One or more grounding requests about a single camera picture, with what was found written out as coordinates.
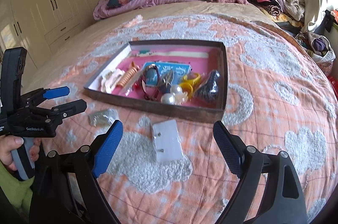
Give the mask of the green sleeve left forearm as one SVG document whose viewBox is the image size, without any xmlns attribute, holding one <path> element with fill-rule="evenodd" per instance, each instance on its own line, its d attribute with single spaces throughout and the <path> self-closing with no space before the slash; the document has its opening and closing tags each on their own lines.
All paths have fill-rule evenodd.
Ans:
<svg viewBox="0 0 338 224">
<path fill-rule="evenodd" d="M 1 163 L 1 189 L 22 220 L 28 223 L 34 178 L 19 181 Z"/>
</svg>

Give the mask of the person's left hand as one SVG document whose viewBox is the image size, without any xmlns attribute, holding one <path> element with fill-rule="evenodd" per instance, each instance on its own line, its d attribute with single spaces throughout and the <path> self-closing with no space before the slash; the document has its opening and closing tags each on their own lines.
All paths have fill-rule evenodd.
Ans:
<svg viewBox="0 0 338 224">
<path fill-rule="evenodd" d="M 29 154 L 33 162 L 39 158 L 41 138 L 34 138 L 34 145 L 30 148 Z M 9 171 L 16 171 L 17 168 L 11 155 L 12 150 L 16 150 L 23 145 L 23 139 L 15 136 L 1 136 L 0 159 L 5 168 Z"/>
</svg>

